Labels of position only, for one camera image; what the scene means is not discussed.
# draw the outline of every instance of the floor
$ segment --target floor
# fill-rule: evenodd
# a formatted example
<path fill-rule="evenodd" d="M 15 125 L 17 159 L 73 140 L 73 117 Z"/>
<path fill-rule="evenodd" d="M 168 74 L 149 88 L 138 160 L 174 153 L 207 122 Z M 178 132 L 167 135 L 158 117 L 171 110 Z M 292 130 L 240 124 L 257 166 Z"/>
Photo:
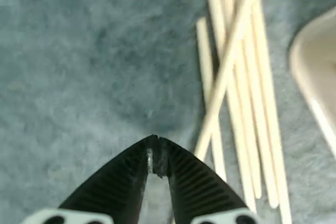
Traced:
<path fill-rule="evenodd" d="M 263 1 L 293 220 L 335 223 L 336 162 L 287 52 L 336 0 Z M 206 14 L 206 0 L 0 0 L 0 222 L 58 206 L 147 135 L 193 149 L 204 114 L 195 22 Z M 226 105 L 220 120 L 229 184 L 242 195 Z M 168 223 L 160 186 L 151 178 L 142 223 Z M 280 223 L 266 197 L 258 213 Z"/>

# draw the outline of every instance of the bamboo skewer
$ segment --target bamboo skewer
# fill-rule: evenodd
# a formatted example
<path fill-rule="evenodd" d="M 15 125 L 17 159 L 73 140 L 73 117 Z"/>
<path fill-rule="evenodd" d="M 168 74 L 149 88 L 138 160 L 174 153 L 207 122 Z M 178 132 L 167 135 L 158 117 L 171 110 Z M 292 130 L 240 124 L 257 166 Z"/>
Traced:
<path fill-rule="evenodd" d="M 201 18 L 197 22 L 197 40 L 198 40 L 198 48 L 199 48 L 199 58 L 201 63 L 201 72 L 202 75 L 205 76 L 209 73 L 209 68 L 212 68 L 212 60 L 211 58 L 211 50 L 209 46 L 209 38 L 207 34 L 206 28 L 206 21 L 205 18 Z M 231 80 L 228 83 L 228 96 L 236 97 L 237 90 L 235 87 L 234 80 Z M 244 189 L 244 195 L 247 206 L 250 208 L 251 211 L 256 212 L 256 202 L 254 199 L 253 193 L 253 186 L 250 177 L 250 170 L 247 158 L 247 150 L 245 146 L 245 139 L 244 139 L 244 128 L 242 124 L 242 119 L 240 118 L 240 106 L 239 101 L 236 99 L 229 98 L 229 109 L 230 109 L 230 116 L 233 122 L 233 129 L 235 134 L 235 143 L 236 143 L 236 150 L 237 156 L 239 160 L 239 169 L 242 175 L 242 184 Z"/>
<path fill-rule="evenodd" d="M 224 13 L 224 24 L 226 32 L 229 33 L 231 23 L 233 20 L 235 0 L 222 0 L 222 9 Z M 246 63 L 243 57 L 243 45 L 237 44 L 235 51 L 236 64 L 235 70 L 239 78 L 236 78 L 238 96 L 241 105 L 241 112 L 243 115 L 245 141 L 247 146 L 247 154 L 249 158 L 250 173 L 253 181 L 253 188 L 256 198 L 261 198 L 261 174 L 260 174 L 260 160 L 258 154 L 257 139 L 254 129 L 253 112 L 250 101 L 248 77 L 246 75 Z"/>
<path fill-rule="evenodd" d="M 245 20 L 250 14 L 251 4 L 252 0 L 240 0 L 237 16 L 233 22 L 226 50 L 223 51 L 223 53 L 219 52 L 219 55 L 224 58 L 224 60 L 219 67 L 217 78 L 213 87 L 211 101 L 209 102 L 208 111 L 205 115 L 195 149 L 195 156 L 200 160 L 203 160 L 206 155 L 206 150 L 209 145 L 210 135 L 212 132 L 212 124 L 219 115 L 226 91 L 227 79 L 230 74 L 232 74 L 235 61 L 235 55 L 233 54 L 234 48 L 244 35 Z"/>
<path fill-rule="evenodd" d="M 216 40 L 216 46 L 217 51 L 221 52 L 223 50 L 223 46 L 225 44 L 225 35 L 226 35 L 226 29 L 225 24 L 223 22 L 224 15 L 223 12 L 218 10 L 218 0 L 208 0 L 209 6 L 210 6 L 210 14 L 212 18 L 213 27 L 215 27 L 217 24 L 221 25 L 220 27 L 216 27 L 214 29 L 214 35 Z M 219 56 L 219 61 L 222 62 L 223 58 Z M 246 139 L 244 134 L 244 125 L 243 125 L 243 118 L 242 118 L 242 112 L 241 107 L 239 104 L 239 96 L 238 92 L 236 90 L 236 79 L 234 78 L 233 73 L 230 73 L 230 81 L 233 82 L 230 85 L 228 85 L 228 107 L 230 112 L 230 117 L 232 119 L 232 126 L 234 128 L 234 134 L 235 134 L 235 143 L 236 143 L 236 149 L 237 149 L 237 156 L 239 160 L 239 167 L 242 177 L 242 183 L 243 183 L 243 189 L 244 189 L 244 195 L 245 200 L 248 205 L 248 207 L 252 211 L 256 211 L 256 202 L 254 199 L 254 193 L 253 193 L 253 184 L 251 182 L 251 176 L 250 176 L 250 170 L 249 170 L 249 162 L 248 162 L 248 156 L 247 156 L 247 148 L 245 146 Z"/>
<path fill-rule="evenodd" d="M 247 73 L 250 83 L 251 97 L 254 108 L 256 129 L 258 134 L 259 150 L 261 154 L 262 167 L 267 188 L 268 201 L 272 208 L 279 205 L 278 192 L 276 187 L 275 172 L 272 159 L 271 146 L 269 144 L 267 122 L 261 94 L 256 51 L 254 45 L 254 34 L 251 19 L 246 24 L 244 37 L 244 58 L 247 65 Z"/>
<path fill-rule="evenodd" d="M 254 26 L 254 38 L 257 49 L 257 59 L 259 74 L 261 76 L 261 86 L 264 96 L 266 116 L 268 121 L 270 143 L 274 160 L 275 175 L 280 203 L 280 213 L 283 224 L 291 224 L 290 202 L 288 196 L 284 155 L 275 102 L 274 85 L 269 60 L 267 37 L 265 31 L 265 20 L 262 13 L 261 0 L 257 0 L 252 7 L 252 19 Z"/>
<path fill-rule="evenodd" d="M 206 18 L 200 18 L 196 23 L 196 33 L 197 33 L 197 44 L 198 44 L 198 52 L 199 52 L 199 65 L 201 68 L 201 77 L 202 77 L 202 85 L 203 85 L 203 93 L 204 93 L 204 102 L 205 105 L 209 103 L 212 85 L 214 81 L 214 73 L 213 73 L 213 63 L 211 56 L 211 48 L 209 43 L 209 35 L 207 30 Z M 225 163 L 224 163 L 224 153 L 223 153 L 223 144 L 222 144 L 222 136 L 221 136 L 221 125 L 219 124 L 219 120 L 215 122 L 213 126 L 212 132 L 212 153 L 215 163 L 215 170 L 218 176 L 224 180 L 226 179 L 225 172 Z"/>

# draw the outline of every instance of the wooden stick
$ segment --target wooden stick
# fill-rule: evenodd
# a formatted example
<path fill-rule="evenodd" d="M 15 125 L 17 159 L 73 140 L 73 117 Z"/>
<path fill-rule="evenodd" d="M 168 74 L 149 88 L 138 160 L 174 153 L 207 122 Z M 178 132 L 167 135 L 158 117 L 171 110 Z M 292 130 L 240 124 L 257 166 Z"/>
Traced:
<path fill-rule="evenodd" d="M 235 0 L 222 0 L 222 9 L 224 13 L 224 25 L 226 26 L 226 32 L 228 34 L 233 21 Z M 246 63 L 243 56 L 243 45 L 241 43 L 237 44 L 235 54 L 235 70 L 238 77 L 236 78 L 237 90 L 244 121 L 245 141 L 249 158 L 250 173 L 253 181 L 255 197 L 259 199 L 261 198 L 260 160 L 257 138 L 254 129 L 248 78 L 246 75 Z"/>
<path fill-rule="evenodd" d="M 290 203 L 288 196 L 286 171 L 284 164 L 284 155 L 282 152 L 282 143 L 278 122 L 277 105 L 275 100 L 272 72 L 269 60 L 267 46 L 267 36 L 265 29 L 265 20 L 262 13 L 263 8 L 261 0 L 257 0 L 252 7 L 252 19 L 254 27 L 254 38 L 257 49 L 257 59 L 259 74 L 261 76 L 261 86 L 264 95 L 266 116 L 268 121 L 269 136 L 274 160 L 274 168 L 278 187 L 280 202 L 280 213 L 283 224 L 291 224 L 292 218 L 290 213 Z"/>
<path fill-rule="evenodd" d="M 215 35 L 215 40 L 216 40 L 217 51 L 221 52 L 225 44 L 225 37 L 226 37 L 225 36 L 226 29 L 225 29 L 225 24 L 223 22 L 224 15 L 223 15 L 223 12 L 218 10 L 218 0 L 208 0 L 208 2 L 210 6 L 210 14 L 212 18 L 213 27 L 214 27 L 214 35 Z M 218 57 L 219 57 L 219 61 L 221 62 L 223 58 L 220 55 L 218 55 Z M 243 125 L 243 118 L 242 118 L 243 114 L 240 108 L 239 96 L 236 90 L 237 81 L 234 78 L 233 73 L 230 73 L 230 75 L 231 75 L 231 78 L 230 78 L 231 82 L 233 83 L 231 83 L 227 87 L 228 107 L 229 107 L 232 127 L 234 129 L 234 138 L 235 138 L 237 156 L 238 156 L 238 161 L 239 161 L 240 175 L 242 177 L 241 182 L 243 184 L 246 204 L 252 211 L 256 211 L 256 202 L 254 199 L 253 184 L 251 181 L 247 148 L 245 146 L 246 139 L 245 139 L 245 134 L 244 134 L 244 125 Z"/>
<path fill-rule="evenodd" d="M 213 73 L 213 60 L 211 56 L 211 47 L 209 43 L 208 28 L 206 24 L 206 18 L 200 18 L 196 23 L 196 32 L 197 32 L 197 44 L 199 52 L 199 65 L 201 69 L 201 77 L 203 84 L 203 96 L 204 102 L 207 105 L 210 100 L 212 85 L 214 81 Z M 215 163 L 215 170 L 218 176 L 224 180 L 226 179 L 225 164 L 224 164 L 224 152 L 221 136 L 221 127 L 219 120 L 215 121 L 213 126 L 212 133 L 212 154 Z"/>
<path fill-rule="evenodd" d="M 267 188 L 268 201 L 272 208 L 279 205 L 276 179 L 272 160 L 272 152 L 269 144 L 265 110 L 263 107 L 263 96 L 260 88 L 260 78 L 255 53 L 254 34 L 251 20 L 246 24 L 244 37 L 244 58 L 247 65 L 247 72 L 250 83 L 256 129 L 258 133 L 259 150 L 261 154 L 262 167 Z"/>
<path fill-rule="evenodd" d="M 195 149 L 195 156 L 203 160 L 210 142 L 213 122 L 218 118 L 220 108 L 226 91 L 227 79 L 232 74 L 235 61 L 234 48 L 243 37 L 246 19 L 250 14 L 252 0 L 240 0 L 237 16 L 233 22 L 232 32 L 228 39 L 225 51 L 220 55 L 224 58 L 219 67 L 217 78 L 213 87 L 211 101 L 205 115 L 201 132 Z"/>
<path fill-rule="evenodd" d="M 212 68 L 212 62 L 209 62 L 211 58 L 211 49 L 209 45 L 209 38 L 207 34 L 206 28 L 206 21 L 205 18 L 201 18 L 197 22 L 197 39 L 198 39 L 198 48 L 199 48 L 199 56 L 200 56 L 200 63 L 201 63 L 201 71 L 202 75 L 205 75 L 208 70 L 206 68 Z M 250 177 L 250 170 L 247 158 L 247 150 L 245 146 L 245 136 L 244 136 L 244 128 L 241 119 L 241 111 L 239 101 L 237 99 L 230 98 L 231 95 L 233 97 L 237 97 L 237 90 L 235 87 L 235 81 L 231 80 L 228 83 L 228 96 L 229 96 L 229 110 L 230 110 L 230 117 L 234 129 L 235 134 L 235 143 L 236 143 L 236 150 L 237 156 L 239 160 L 239 169 L 240 174 L 242 175 L 242 184 L 244 189 L 244 195 L 247 206 L 250 208 L 251 211 L 256 212 L 256 202 L 254 199 L 253 193 L 253 186 Z"/>

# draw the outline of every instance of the white plastic object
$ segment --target white plastic object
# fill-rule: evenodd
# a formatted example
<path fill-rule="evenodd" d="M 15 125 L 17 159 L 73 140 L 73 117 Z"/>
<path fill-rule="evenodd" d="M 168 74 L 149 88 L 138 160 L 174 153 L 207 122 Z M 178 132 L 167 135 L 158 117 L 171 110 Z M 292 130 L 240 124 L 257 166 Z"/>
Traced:
<path fill-rule="evenodd" d="M 336 8 L 296 36 L 290 62 L 292 74 L 336 158 Z"/>
<path fill-rule="evenodd" d="M 259 217 L 247 208 L 238 208 L 226 212 L 196 217 L 191 224 L 261 224 Z"/>
<path fill-rule="evenodd" d="M 46 208 L 27 217 L 22 224 L 113 224 L 110 216 L 94 212 L 73 211 L 60 208 Z"/>

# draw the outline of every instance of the pile of wooden sticks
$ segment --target pile of wooden sticks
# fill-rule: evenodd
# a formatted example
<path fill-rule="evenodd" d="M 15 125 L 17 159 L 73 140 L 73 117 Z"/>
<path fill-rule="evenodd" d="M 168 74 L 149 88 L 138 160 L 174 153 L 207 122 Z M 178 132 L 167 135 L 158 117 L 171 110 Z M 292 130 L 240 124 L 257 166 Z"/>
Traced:
<path fill-rule="evenodd" d="M 214 81 L 208 28 L 206 19 L 200 18 L 196 28 L 206 115 L 195 156 L 203 161 L 211 140 L 216 172 L 226 181 L 218 115 L 227 90 L 246 204 L 256 211 L 255 199 L 261 197 L 261 162 L 269 204 L 280 206 L 282 223 L 291 224 L 261 1 L 208 3 L 220 64 Z"/>

